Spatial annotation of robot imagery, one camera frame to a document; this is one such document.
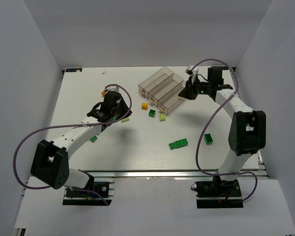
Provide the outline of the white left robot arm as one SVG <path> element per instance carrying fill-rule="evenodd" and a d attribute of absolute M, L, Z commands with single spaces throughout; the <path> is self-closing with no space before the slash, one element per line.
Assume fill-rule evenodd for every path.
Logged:
<path fill-rule="evenodd" d="M 85 118 L 67 133 L 37 145 L 30 173 L 49 187 L 70 187 L 83 194 L 95 194 L 92 175 L 69 167 L 71 156 L 94 136 L 99 135 L 116 121 L 131 115 L 122 95 L 109 91 L 104 100 L 94 105 Z"/>

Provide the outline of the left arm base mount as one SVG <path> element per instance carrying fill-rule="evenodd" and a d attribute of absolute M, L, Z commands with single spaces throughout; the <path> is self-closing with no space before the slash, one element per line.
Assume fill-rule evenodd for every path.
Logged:
<path fill-rule="evenodd" d="M 64 206 L 109 206 L 115 190 L 114 182 L 95 182 L 88 191 L 65 188 L 62 204 Z"/>

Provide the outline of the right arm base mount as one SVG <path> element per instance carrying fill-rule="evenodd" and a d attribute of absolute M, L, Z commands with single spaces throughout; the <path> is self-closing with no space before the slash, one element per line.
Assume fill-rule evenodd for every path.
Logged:
<path fill-rule="evenodd" d="M 238 180 L 198 181 L 191 185 L 198 209 L 243 208 Z"/>

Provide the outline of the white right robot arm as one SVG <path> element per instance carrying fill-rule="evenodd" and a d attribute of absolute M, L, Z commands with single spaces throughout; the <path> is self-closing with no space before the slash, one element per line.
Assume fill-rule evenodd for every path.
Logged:
<path fill-rule="evenodd" d="M 223 164 L 212 174 L 208 188 L 210 193 L 224 195 L 235 189 L 235 183 L 246 161 L 266 145 L 266 114 L 247 106 L 237 95 L 238 81 L 231 86 L 224 83 L 223 68 L 212 66 L 207 70 L 207 79 L 201 82 L 198 68 L 188 66 L 189 75 L 179 96 L 195 100 L 198 95 L 208 95 L 219 104 L 232 119 L 228 135 L 230 150 Z"/>

